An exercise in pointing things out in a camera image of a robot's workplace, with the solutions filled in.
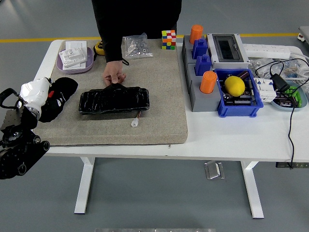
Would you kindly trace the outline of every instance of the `black pouch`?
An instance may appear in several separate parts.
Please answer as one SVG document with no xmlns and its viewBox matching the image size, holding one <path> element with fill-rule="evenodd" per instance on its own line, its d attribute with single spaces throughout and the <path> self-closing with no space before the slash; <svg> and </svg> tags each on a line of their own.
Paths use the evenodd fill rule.
<svg viewBox="0 0 309 232">
<path fill-rule="evenodd" d="M 149 93 L 145 88 L 125 87 L 119 83 L 105 89 L 92 89 L 81 94 L 79 112 L 82 115 L 123 113 L 149 109 Z"/>
</svg>

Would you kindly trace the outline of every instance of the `gray floor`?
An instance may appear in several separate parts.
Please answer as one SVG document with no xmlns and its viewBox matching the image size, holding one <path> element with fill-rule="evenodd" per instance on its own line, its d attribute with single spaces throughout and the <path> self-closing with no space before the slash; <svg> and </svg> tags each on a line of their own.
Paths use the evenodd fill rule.
<svg viewBox="0 0 309 232">
<path fill-rule="evenodd" d="M 0 22 L 0 40 L 98 36 L 90 1 L 2 0 Z M 189 34 L 193 24 L 203 25 L 205 33 L 298 33 L 298 27 L 308 23 L 308 0 L 183 0 L 178 34 Z M 242 41 L 294 45 L 309 55 L 309 45 L 294 36 Z M 0 91 L 18 91 L 33 80 L 49 44 L 0 43 Z M 5 112 L 0 109 L 0 119 Z M 204 160 L 97 159 L 87 212 L 75 215 L 81 160 L 43 157 L 25 176 L 0 181 L 0 231 L 309 231 L 307 170 L 258 163 L 254 175 L 265 218 L 252 219 L 240 163 L 223 161 L 226 179 L 216 181 L 206 179 L 203 164 Z"/>
</svg>

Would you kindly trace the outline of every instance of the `gray felt mat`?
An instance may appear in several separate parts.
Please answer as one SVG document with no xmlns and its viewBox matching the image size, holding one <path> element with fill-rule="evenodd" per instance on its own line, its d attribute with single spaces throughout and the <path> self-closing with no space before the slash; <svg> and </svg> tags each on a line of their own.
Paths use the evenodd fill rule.
<svg viewBox="0 0 309 232">
<path fill-rule="evenodd" d="M 93 48 L 96 43 L 87 41 L 87 46 Z M 128 59 L 130 65 L 123 67 L 127 74 L 124 86 L 149 90 L 150 109 L 141 113 L 136 128 L 131 127 L 131 122 L 137 112 L 102 115 L 81 115 L 78 112 L 83 92 L 105 88 L 101 78 L 105 57 L 98 56 L 92 69 L 86 73 L 65 74 L 54 66 L 53 81 L 66 76 L 77 81 L 79 86 L 59 116 L 49 123 L 39 122 L 34 132 L 42 140 L 48 140 L 51 146 L 184 143 L 188 129 L 177 51 L 162 50 L 161 40 L 148 40 L 148 45 L 153 57 Z"/>
</svg>

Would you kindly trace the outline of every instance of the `white power strip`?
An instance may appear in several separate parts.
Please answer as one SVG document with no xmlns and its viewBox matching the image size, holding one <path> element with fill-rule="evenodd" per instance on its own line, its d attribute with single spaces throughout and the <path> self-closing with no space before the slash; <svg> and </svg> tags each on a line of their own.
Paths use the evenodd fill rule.
<svg viewBox="0 0 309 232">
<path fill-rule="evenodd" d="M 290 49 L 282 45 L 243 44 L 248 57 L 288 59 Z"/>
</svg>

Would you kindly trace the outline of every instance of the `table leg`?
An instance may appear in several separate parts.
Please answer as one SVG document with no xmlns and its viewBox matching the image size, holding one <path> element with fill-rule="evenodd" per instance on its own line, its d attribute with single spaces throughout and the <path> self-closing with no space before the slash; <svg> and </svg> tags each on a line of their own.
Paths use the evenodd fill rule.
<svg viewBox="0 0 309 232">
<path fill-rule="evenodd" d="M 257 164 L 258 162 L 252 161 L 241 161 L 242 166 L 242 172 L 245 179 L 245 184 L 247 188 L 251 213 L 253 218 L 264 218 L 259 193 L 257 191 L 255 178 L 253 175 L 252 168 Z"/>
<path fill-rule="evenodd" d="M 76 206 L 75 206 L 75 214 L 84 214 L 87 207 L 88 194 L 91 184 L 91 177 L 93 166 L 95 163 L 95 157 L 81 157 L 84 162 L 84 169 L 82 174 L 81 183 L 78 190 Z"/>
</svg>

